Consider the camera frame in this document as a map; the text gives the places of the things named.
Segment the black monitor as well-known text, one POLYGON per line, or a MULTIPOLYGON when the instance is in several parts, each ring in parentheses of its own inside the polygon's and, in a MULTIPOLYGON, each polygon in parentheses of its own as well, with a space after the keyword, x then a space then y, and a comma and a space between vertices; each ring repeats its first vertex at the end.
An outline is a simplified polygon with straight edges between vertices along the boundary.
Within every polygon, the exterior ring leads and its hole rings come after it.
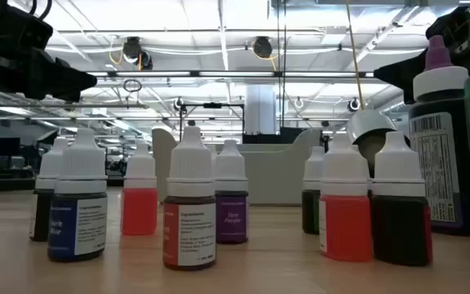
POLYGON ((12 157, 20 154, 19 137, 0 137, 0 156, 12 157))

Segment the small dark red dye bottle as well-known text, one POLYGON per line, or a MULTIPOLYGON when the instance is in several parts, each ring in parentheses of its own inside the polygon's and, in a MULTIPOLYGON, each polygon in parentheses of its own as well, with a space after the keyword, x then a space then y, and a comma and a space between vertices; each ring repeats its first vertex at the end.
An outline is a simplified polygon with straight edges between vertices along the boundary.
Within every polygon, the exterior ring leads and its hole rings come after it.
POLYGON ((375 155, 371 225, 375 258, 395 265, 432 264, 430 207, 419 155, 404 134, 386 134, 375 155))

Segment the small green dye bottle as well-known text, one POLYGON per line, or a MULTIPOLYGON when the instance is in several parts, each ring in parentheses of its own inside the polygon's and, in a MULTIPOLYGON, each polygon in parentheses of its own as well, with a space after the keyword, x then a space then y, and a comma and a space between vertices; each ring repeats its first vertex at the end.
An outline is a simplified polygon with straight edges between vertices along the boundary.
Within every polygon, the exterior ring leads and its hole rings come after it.
POLYGON ((325 149, 314 146, 304 165, 302 189, 302 229, 306 234, 319 234, 320 180, 325 149))

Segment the black metal stand frame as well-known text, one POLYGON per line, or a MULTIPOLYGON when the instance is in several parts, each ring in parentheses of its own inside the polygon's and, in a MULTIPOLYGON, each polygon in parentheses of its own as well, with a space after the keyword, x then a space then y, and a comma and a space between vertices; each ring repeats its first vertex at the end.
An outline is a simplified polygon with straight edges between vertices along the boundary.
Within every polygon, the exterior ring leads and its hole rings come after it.
POLYGON ((206 103, 182 103, 179 109, 179 137, 182 139, 183 136, 183 129, 184 129, 184 121, 189 117, 190 114, 196 108, 203 108, 203 109, 222 109, 227 108, 231 110, 235 117, 241 121, 242 126, 240 131, 235 131, 235 133, 239 133, 240 137, 243 137, 246 134, 246 111, 244 104, 230 104, 230 103, 220 103, 220 102, 206 102, 206 103))

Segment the small orange-red dye bottle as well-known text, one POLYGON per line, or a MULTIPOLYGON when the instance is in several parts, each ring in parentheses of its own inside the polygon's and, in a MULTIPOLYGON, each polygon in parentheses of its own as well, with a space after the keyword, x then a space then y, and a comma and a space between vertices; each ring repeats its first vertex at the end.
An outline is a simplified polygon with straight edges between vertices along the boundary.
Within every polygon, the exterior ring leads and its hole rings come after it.
POLYGON ((365 158, 345 134, 336 134, 324 156, 320 180, 321 253, 333 260, 369 262, 373 243, 365 158))
POLYGON ((151 235, 157 228, 155 159, 140 141, 128 158, 122 190, 122 235, 151 235))

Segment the grey plastic storage bin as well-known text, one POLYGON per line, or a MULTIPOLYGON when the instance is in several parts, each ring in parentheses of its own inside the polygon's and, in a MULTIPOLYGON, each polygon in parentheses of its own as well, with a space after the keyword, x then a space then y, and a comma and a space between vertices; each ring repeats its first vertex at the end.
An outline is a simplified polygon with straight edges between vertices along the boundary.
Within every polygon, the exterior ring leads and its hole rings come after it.
MULTIPOLYGON (((253 206, 299 206, 303 189, 304 165, 312 147, 320 143, 321 132, 308 129, 291 144, 239 145, 245 158, 249 203, 253 206)), ((166 197, 171 151, 178 145, 164 129, 152 130, 156 159, 157 197, 166 197)))

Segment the small black dye bottle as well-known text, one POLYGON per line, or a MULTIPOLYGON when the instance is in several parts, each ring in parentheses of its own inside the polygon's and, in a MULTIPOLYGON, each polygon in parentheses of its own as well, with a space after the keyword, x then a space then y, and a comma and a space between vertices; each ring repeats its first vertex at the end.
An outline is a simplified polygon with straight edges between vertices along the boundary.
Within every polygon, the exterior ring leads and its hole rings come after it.
POLYGON ((57 137, 52 148, 42 156, 32 199, 29 224, 31 241, 46 242, 48 239, 51 199, 55 192, 55 183, 60 175, 63 152, 68 147, 69 141, 66 138, 57 137))

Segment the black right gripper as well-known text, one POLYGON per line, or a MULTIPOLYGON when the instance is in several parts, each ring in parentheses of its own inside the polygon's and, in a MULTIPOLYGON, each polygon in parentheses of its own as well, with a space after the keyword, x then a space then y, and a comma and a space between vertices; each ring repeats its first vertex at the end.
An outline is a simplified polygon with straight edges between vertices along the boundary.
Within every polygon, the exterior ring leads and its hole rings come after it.
MULTIPOLYGON (((426 30, 426 37, 441 35, 454 65, 463 66, 470 73, 470 7, 456 7, 451 13, 440 16, 426 30)), ((425 69, 427 49, 418 56, 373 71, 375 78, 403 91, 405 103, 414 103, 414 78, 425 69)))

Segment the small maroon dye bottle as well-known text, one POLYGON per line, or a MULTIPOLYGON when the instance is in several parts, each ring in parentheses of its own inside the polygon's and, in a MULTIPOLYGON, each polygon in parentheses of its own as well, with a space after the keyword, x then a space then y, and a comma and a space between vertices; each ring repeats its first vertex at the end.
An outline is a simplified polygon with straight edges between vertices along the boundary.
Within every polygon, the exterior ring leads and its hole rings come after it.
POLYGON ((210 150, 199 127, 186 127, 171 151, 163 206, 162 260, 173 270, 203 270, 216 261, 216 200, 210 150))

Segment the white pillar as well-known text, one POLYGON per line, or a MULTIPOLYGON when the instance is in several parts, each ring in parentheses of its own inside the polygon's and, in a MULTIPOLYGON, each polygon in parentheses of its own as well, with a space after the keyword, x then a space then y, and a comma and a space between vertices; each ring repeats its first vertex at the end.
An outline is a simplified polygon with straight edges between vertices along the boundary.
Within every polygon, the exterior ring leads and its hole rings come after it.
POLYGON ((276 133, 276 93, 274 85, 246 86, 245 132, 248 135, 276 133))

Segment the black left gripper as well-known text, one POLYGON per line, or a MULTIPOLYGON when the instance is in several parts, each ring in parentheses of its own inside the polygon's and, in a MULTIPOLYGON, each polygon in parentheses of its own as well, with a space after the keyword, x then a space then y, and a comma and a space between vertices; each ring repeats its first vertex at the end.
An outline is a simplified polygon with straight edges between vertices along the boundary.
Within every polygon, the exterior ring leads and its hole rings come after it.
POLYGON ((44 19, 52 0, 36 16, 38 0, 29 11, 22 11, 0 0, 0 90, 17 91, 11 74, 26 78, 26 96, 43 100, 47 95, 65 101, 80 101, 81 92, 96 85, 96 77, 72 68, 59 58, 52 59, 44 50, 52 36, 52 27, 44 19))

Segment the large purple-tip dye bottle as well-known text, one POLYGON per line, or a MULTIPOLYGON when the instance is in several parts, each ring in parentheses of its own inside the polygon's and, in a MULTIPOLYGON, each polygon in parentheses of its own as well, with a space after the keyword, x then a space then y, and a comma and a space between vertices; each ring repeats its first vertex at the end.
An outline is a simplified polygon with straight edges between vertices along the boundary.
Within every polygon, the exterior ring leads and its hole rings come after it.
POLYGON ((470 158, 464 104, 468 70, 454 65, 443 37, 429 39, 413 79, 410 146, 419 164, 436 233, 470 236, 470 158))

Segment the small taro purple dye bottle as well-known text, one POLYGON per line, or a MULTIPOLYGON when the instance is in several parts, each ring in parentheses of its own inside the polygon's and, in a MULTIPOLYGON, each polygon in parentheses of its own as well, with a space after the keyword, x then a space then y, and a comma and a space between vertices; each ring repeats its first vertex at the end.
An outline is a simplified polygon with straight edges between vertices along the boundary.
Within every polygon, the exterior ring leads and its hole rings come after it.
POLYGON ((226 140, 215 159, 216 242, 240 244, 248 240, 249 188, 245 159, 235 140, 226 140))

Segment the black computer case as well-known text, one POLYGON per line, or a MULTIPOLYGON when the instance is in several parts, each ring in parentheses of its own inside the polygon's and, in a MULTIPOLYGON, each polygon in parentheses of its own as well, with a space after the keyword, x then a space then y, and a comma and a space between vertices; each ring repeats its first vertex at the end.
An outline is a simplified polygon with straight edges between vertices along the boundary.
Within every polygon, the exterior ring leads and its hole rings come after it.
POLYGON ((319 128, 298 128, 298 127, 281 127, 277 134, 243 134, 243 144, 293 144, 305 131, 314 131, 319 134, 319 128))

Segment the small dark blue dye bottle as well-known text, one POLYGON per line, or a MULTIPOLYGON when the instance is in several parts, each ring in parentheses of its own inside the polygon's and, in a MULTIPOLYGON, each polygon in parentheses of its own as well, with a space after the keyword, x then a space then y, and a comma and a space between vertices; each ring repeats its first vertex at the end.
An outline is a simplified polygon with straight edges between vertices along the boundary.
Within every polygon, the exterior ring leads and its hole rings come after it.
POLYGON ((80 128, 63 151, 51 199, 47 255, 51 261, 87 261, 105 249, 107 233, 105 152, 91 129, 80 128))

